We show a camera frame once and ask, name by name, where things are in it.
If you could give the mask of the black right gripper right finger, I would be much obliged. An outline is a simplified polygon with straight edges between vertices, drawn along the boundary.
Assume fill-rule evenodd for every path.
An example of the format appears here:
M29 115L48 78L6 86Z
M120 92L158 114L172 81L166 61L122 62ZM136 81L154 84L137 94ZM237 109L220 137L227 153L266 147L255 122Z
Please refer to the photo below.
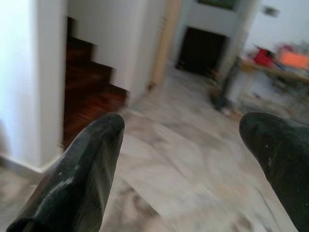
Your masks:
M309 128L269 113L245 114L239 133L299 232L309 230Z

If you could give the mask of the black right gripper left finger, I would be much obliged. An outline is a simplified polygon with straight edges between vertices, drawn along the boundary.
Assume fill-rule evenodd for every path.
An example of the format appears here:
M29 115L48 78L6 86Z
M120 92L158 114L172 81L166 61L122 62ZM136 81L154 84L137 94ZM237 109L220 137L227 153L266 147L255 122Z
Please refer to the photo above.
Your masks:
M124 129L124 120L116 113L86 126L47 170L7 231L99 231Z

